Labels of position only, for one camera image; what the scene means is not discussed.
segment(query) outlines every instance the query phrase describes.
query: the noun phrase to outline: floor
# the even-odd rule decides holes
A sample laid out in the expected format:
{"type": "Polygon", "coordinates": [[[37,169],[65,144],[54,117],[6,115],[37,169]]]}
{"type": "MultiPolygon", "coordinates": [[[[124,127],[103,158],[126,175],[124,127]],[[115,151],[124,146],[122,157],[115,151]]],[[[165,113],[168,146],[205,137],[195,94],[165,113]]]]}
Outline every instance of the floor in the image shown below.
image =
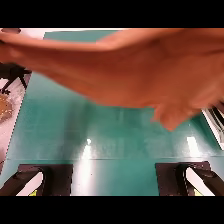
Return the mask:
{"type": "MultiPolygon", "coordinates": [[[[24,35],[28,35],[31,37],[35,37],[35,38],[40,38],[42,39],[44,37],[45,32],[54,32],[54,31],[82,31],[82,30],[99,30],[99,28],[91,28],[91,29],[87,29],[87,28],[22,28],[22,34],[24,35]]],[[[103,29],[114,29],[114,30],[122,30],[123,28],[100,28],[101,30],[103,29]]],[[[25,77],[26,82],[28,83],[30,76],[27,75],[25,77]]],[[[0,80],[0,88],[6,83],[7,80],[0,80]]],[[[16,80],[9,88],[11,91],[10,94],[10,100],[13,103],[13,113],[12,113],[12,117],[8,120],[6,120],[5,122],[3,122],[0,125],[0,172],[1,172],[1,168],[3,165],[3,161],[8,149],[8,145],[10,142],[10,138],[13,132],[13,128],[22,104],[22,100],[25,94],[25,90],[20,82],[20,80],[16,80]]],[[[211,127],[211,129],[213,130],[215,137],[217,138],[218,142],[219,141],[219,137],[217,135],[217,131],[214,128],[214,126],[212,125],[212,123],[209,121],[206,112],[204,112],[204,115],[211,127]]]]}

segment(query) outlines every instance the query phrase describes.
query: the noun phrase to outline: teal tabletop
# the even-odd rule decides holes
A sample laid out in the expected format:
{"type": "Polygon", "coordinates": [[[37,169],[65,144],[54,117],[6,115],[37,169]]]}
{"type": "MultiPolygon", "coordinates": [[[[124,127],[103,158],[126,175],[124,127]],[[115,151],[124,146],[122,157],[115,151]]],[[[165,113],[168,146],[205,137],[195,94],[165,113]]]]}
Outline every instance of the teal tabletop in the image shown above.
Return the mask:
{"type": "MultiPolygon", "coordinates": [[[[45,38],[95,41],[115,31],[51,32],[45,38]]],[[[27,88],[0,176],[19,164],[74,164],[71,195],[158,195],[155,163],[209,161],[224,179],[224,152],[203,114],[168,132],[153,109],[104,107],[41,74],[27,88]]]]}

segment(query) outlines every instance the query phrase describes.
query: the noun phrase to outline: hand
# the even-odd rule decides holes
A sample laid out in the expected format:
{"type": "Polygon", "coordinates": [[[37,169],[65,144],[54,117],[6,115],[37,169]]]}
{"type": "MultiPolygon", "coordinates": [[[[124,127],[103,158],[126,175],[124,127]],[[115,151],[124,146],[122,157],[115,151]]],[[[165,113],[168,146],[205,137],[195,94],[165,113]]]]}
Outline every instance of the hand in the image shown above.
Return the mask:
{"type": "Polygon", "coordinates": [[[96,43],[0,34],[0,60],[108,106],[153,107],[173,130],[224,92],[224,29],[131,29],[96,43]]]}

